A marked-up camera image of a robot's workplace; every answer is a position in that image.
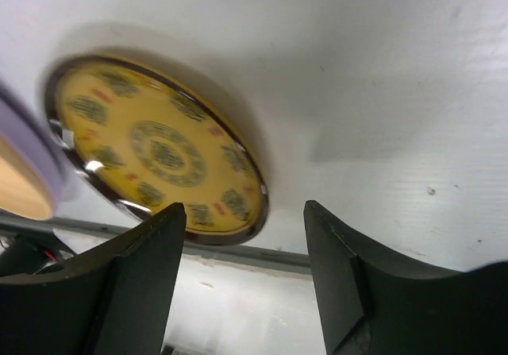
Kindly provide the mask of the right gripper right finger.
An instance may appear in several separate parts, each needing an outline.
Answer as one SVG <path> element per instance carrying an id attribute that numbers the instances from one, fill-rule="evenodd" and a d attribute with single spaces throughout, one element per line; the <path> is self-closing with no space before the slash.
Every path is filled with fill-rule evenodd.
<path id="1" fill-rule="evenodd" d="M 316 201 L 303 215 L 327 353 L 506 353 L 506 262 L 458 272 L 390 249 Z"/>

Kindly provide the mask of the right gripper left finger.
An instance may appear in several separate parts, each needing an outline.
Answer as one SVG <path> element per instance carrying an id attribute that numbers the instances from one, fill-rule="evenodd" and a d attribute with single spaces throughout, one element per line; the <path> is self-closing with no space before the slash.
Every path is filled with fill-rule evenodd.
<path id="1" fill-rule="evenodd" d="M 173 203 L 36 274 L 1 277 L 2 353 L 161 353 L 186 222 Z"/>

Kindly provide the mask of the purple plastic plate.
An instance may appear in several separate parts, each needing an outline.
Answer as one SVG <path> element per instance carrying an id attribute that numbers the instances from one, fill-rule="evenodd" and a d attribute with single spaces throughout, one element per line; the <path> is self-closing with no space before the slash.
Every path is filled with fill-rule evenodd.
<path id="1" fill-rule="evenodd" d="M 1 85 L 1 136 L 28 162 L 55 205 L 72 197 L 71 172 L 59 147 L 5 85 Z"/>

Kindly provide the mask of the beige plastic plate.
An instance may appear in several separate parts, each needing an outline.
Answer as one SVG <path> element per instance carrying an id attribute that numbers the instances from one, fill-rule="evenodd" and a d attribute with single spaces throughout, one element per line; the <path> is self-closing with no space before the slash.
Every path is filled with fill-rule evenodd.
<path id="1" fill-rule="evenodd" d="M 37 221 L 49 219 L 55 211 L 45 184 L 4 138 L 1 138 L 1 209 Z"/>

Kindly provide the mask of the yellow patterned plate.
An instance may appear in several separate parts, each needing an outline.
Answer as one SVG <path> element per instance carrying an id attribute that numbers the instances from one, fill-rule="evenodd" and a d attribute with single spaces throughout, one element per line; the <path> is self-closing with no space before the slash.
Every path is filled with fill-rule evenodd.
<path id="1" fill-rule="evenodd" d="M 269 213 L 267 184 L 237 130 L 204 98 L 123 57 L 72 56 L 44 84 L 52 135 L 79 176 L 144 221 L 172 203 L 187 240 L 239 245 Z"/>

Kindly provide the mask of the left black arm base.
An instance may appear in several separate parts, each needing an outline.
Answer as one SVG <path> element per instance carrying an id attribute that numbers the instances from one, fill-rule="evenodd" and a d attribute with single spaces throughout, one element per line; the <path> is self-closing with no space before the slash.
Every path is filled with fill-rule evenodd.
<path id="1" fill-rule="evenodd" d="M 36 274 L 75 255 L 73 249 L 52 233 L 1 233 L 1 277 Z"/>

